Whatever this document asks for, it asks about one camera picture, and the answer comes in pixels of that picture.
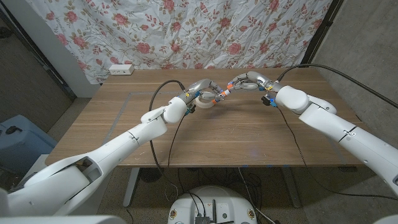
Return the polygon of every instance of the gray wall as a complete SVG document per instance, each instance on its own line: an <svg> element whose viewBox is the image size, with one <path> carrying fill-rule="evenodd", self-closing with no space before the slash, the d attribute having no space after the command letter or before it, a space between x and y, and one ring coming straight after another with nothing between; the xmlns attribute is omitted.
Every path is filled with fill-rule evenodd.
<svg viewBox="0 0 398 224"><path fill-rule="evenodd" d="M93 97L100 85L89 83L72 54L25 0L2 0L30 38L55 67L77 97Z"/></svg>
<svg viewBox="0 0 398 224"><path fill-rule="evenodd" d="M398 102L397 1L345 1L313 63L338 69ZM371 132L398 147L398 109L320 69Z"/></svg>

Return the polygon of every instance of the floral curtain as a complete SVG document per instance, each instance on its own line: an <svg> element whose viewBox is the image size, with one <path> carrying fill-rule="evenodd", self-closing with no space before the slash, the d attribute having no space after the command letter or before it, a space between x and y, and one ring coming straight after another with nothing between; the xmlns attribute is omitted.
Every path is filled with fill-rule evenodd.
<svg viewBox="0 0 398 224"><path fill-rule="evenodd" d="M26 0L91 83L135 69L300 63L331 0Z"/></svg>

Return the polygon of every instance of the wooden table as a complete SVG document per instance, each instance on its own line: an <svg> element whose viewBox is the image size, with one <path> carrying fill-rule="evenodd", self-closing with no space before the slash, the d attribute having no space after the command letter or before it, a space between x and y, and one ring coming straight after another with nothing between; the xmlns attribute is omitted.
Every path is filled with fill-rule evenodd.
<svg viewBox="0 0 398 224"><path fill-rule="evenodd" d="M180 80L185 86L210 78L225 88L236 75L247 69L214 70L136 70L130 76L110 76L87 104L46 160L60 159L92 151L140 123L148 111L150 98L166 80ZM283 68L253 69L275 80ZM303 90L329 101L337 115L366 128L352 109L312 68L292 70L281 84ZM180 91L177 84L166 85L154 107L167 105ZM303 166L292 134L276 108L264 106L263 91L240 91L210 109L198 108L181 124L173 145L170 167L253 167ZM352 166L361 164L337 143L302 123L298 116L283 109L309 166ZM167 166L171 140L178 124L154 140L157 159ZM145 143L121 166L155 167L149 143Z"/></svg>

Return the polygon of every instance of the wire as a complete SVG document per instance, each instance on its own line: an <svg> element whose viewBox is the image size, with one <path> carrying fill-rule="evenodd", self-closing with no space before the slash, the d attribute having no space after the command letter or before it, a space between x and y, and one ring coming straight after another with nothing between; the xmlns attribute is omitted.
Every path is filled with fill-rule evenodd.
<svg viewBox="0 0 398 224"><path fill-rule="evenodd" d="M128 212L128 214L129 214L130 217L131 217L131 224L134 224L134 219L132 218L132 215L131 215L130 211L129 211L128 209L126 209L126 211Z"/></svg>
<svg viewBox="0 0 398 224"><path fill-rule="evenodd" d="M395 102L393 102L392 100L388 99L387 97L381 95L380 93L378 93L378 92L372 90L371 88L367 87L366 85L363 85L362 83L360 83L359 81L355 80L354 78L349 77L348 75L344 74L343 72L338 71L338 70L336 70L336 69L334 69L334 68L327 67L327 66L325 66L325 65L318 65L318 64L312 64L312 63L305 63L305 64L301 64L301 65L295 65L295 66L292 66L292 67L286 69L284 72L282 72L282 74L280 74L280 76L278 77L277 81L280 82L280 81L283 79L283 77L285 76L285 74L286 74L288 71L290 71L291 69L293 69L293 68L309 67L309 66L324 68L324 69L327 69L327 70L329 70L329 71L332 71L332 72L334 72L334 73L336 73L336 74L339 74L339 75L341 75L342 77L344 77L344 78L348 79L349 81L351 81L351 82L357 84L358 86L364 88L364 89L367 90L368 92L372 93L373 95L377 96L378 98L384 100L385 102L389 103L391 106L393 106L393 107L395 107L395 108L398 109L398 104L397 104L397 103L395 103Z"/></svg>
<svg viewBox="0 0 398 224"><path fill-rule="evenodd" d="M189 191L188 191L188 194L192 194L192 195L194 195L195 197L199 198L199 200L200 200L200 202L201 202L201 205L203 206L203 216L206 217L205 204L204 204L203 201L200 199L200 197L197 196L197 195L195 195L194 193L189 192Z"/></svg>
<svg viewBox="0 0 398 224"><path fill-rule="evenodd" d="M182 185L182 182L181 182L181 179L180 179L180 168L177 169L177 176L178 176L178 181L180 182L180 186L181 186L182 192L185 192L185 191L184 191L184 186ZM197 202L195 201L195 199L193 199L193 196L192 196L193 193L189 192L189 190L187 191L187 193L188 193L189 195L191 195L191 198L192 198L193 202L195 203L195 206L197 207L198 215L200 215L199 208L198 208L198 204L197 204ZM202 206L203 206L203 211L204 211L203 214L206 216L205 205L203 204L203 202L202 202L202 200L200 199L200 197L198 197L198 198L199 198L199 200L201 201L201 204L202 204Z"/></svg>
<svg viewBox="0 0 398 224"><path fill-rule="evenodd" d="M337 191L334 191L334 190L330 190L330 189L326 188L323 184L319 183L319 181L318 181L318 180L312 175L312 173L310 172L310 169L308 168L307 163L305 162L305 159L304 159L303 153L302 153L302 151L301 151L301 148L300 148L299 144L297 143L296 136L295 136L295 134L294 134L292 128L290 128L289 124L287 123L286 118L285 118L285 115L283 114L282 110L280 110L279 107L276 107L276 108L278 108L278 110L280 111L282 117L284 118L284 121L285 121L285 123L286 123L286 126L289 128L290 132L291 132L292 135L293 135L294 142L296 143L297 149L298 149L298 151L300 152L301 159L303 160L303 163L304 163L304 166L305 166L307 172L310 174L310 176L314 179L314 181L315 181L319 186L321 186L323 189L325 189L325 190L327 190L327 191L329 191L329 192L331 192L331 193L340 194L340 195L345 195L345 196L354 196L354 197L379 197L379 198L386 198L386 199L391 199L391 200L398 200L398 198L394 198L394 197L390 197L390 196L384 196L384 195L346 194L346 193L341 193L341 192L337 192Z"/></svg>
<svg viewBox="0 0 398 224"><path fill-rule="evenodd" d="M241 174L241 177L242 177L244 186L246 187L246 190L248 191L248 195L249 195L249 198L250 198L251 203L253 204L254 209L256 209L264 218L268 219L272 224L275 224L275 222L274 222L272 219L270 219L268 216L266 216L265 214L263 214L258 208L256 208L256 206L254 205L254 203L253 203L253 201L252 201L252 199L251 199L248 185L246 184L246 181L245 181L244 178L243 178L243 175L242 175L242 172L241 172L241 168L240 168L240 167L238 167L238 171L239 171L239 173Z"/></svg>
<svg viewBox="0 0 398 224"><path fill-rule="evenodd" d="M178 83L178 84L180 85L180 88L181 88L182 90L185 89L184 85L183 85L180 81L177 81L177 80L169 80L169 81L164 82L163 84L161 84L161 85L156 89L156 91L155 91L154 94L152 95L152 99L150 100L150 103L149 103L149 111L152 110L152 105L154 104L154 100L155 100L155 97L156 97L157 93L160 91L160 89L161 89L163 86L165 86L165 85L168 84L168 83ZM152 142L152 140L150 140L149 143L150 143L150 149L151 149L151 151L152 151L152 155L154 156L154 160L155 160L155 163L156 163L156 167L158 168L160 174L162 174L162 176L167 180L167 182L168 182L170 185L172 185L173 187L175 187L175 189L177 190L177 196L178 196L178 187L177 187L175 184L173 184L173 182L171 182L171 181L169 180L169 178L166 177L166 175L164 175L164 173L163 173L163 171L162 171L162 168L160 167L160 165L159 165L159 163L158 163L158 161L157 161L156 153L155 153L155 149L154 149L154 143Z"/></svg>
<svg viewBox="0 0 398 224"><path fill-rule="evenodd" d="M170 155L171 155L171 153L172 153L172 148L173 148L174 139L175 139L175 137L177 136L178 129L180 128L180 125L181 125L181 123L182 123L182 120L184 120L184 117L185 117L185 116L186 116L186 115L184 115L184 116L181 118L180 124L178 125L177 130L175 131L174 138L173 138L173 141L172 141L172 145L170 146L169 161L167 162L167 168L169 168L169 165L170 165Z"/></svg>

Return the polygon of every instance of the table leg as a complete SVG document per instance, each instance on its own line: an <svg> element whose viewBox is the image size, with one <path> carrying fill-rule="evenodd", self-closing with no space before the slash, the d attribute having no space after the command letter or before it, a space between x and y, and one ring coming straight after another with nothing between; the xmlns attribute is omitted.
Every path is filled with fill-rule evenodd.
<svg viewBox="0 0 398 224"><path fill-rule="evenodd" d="M139 168L131 168L129 183L127 184L126 193L124 194L123 206L128 207L131 204L134 188L138 179Z"/></svg>
<svg viewBox="0 0 398 224"><path fill-rule="evenodd" d="M299 193L297 192L297 186L294 181L292 170L290 169L290 167L283 167L282 174L284 176L287 191L289 192L290 200L292 201L293 207L300 208L301 201L299 198Z"/></svg>

